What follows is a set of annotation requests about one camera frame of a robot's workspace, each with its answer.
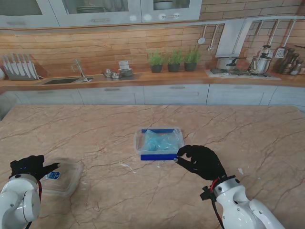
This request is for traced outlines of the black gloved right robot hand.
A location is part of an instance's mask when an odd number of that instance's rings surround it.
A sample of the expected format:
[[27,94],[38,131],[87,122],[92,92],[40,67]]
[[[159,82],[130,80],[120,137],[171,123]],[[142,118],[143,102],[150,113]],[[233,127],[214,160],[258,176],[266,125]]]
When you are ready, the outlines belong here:
[[183,146],[178,150],[174,161],[205,180],[214,181],[227,176],[216,153],[205,146]]

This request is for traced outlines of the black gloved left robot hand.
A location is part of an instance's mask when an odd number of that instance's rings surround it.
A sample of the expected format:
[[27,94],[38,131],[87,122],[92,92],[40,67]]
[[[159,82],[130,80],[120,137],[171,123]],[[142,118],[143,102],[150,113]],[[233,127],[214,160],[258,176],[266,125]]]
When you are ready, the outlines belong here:
[[40,180],[59,167],[59,163],[44,166],[44,161],[44,155],[29,156],[18,161],[14,160],[10,163],[11,176],[9,178],[18,174],[29,174],[36,180]]

